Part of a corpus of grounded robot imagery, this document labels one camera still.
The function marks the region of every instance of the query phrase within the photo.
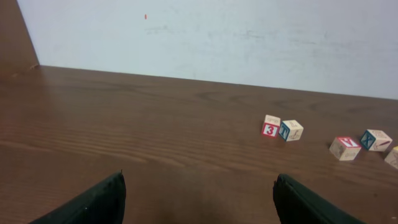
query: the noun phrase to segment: white backdrop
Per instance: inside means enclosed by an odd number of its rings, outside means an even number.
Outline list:
[[[42,65],[398,99],[396,0],[18,2]]]

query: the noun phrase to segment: wooden table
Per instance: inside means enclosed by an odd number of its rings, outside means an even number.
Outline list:
[[[260,135],[265,114],[302,139]],[[0,77],[0,223],[26,223],[123,170],[125,223],[279,223],[286,173],[369,223],[397,223],[398,170],[335,136],[398,139],[398,101],[39,67]]]

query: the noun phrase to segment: toy block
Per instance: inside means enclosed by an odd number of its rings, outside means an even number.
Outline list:
[[[384,131],[379,130],[366,130],[361,137],[361,144],[363,147],[369,151],[385,151],[391,144],[392,139],[384,133]]]
[[[350,137],[336,137],[329,148],[340,161],[351,161],[361,150],[361,146]]]
[[[261,133],[263,135],[276,138],[279,127],[280,127],[280,118],[271,115],[266,115],[264,124],[262,125]]]
[[[391,150],[384,161],[398,169],[398,146]]]
[[[301,126],[296,120],[282,121],[279,135],[285,141],[296,141],[301,138],[303,130],[303,126]]]

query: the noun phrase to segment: red number 3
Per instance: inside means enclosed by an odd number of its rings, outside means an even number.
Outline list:
[[[268,126],[267,134],[272,134],[272,133],[274,133],[274,127],[273,126]]]

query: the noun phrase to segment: black object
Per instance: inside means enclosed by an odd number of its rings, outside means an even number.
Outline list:
[[[282,224],[364,223],[335,207],[287,174],[279,174],[274,183],[274,203]]]
[[[96,184],[33,224],[122,224],[126,185],[121,172]]]

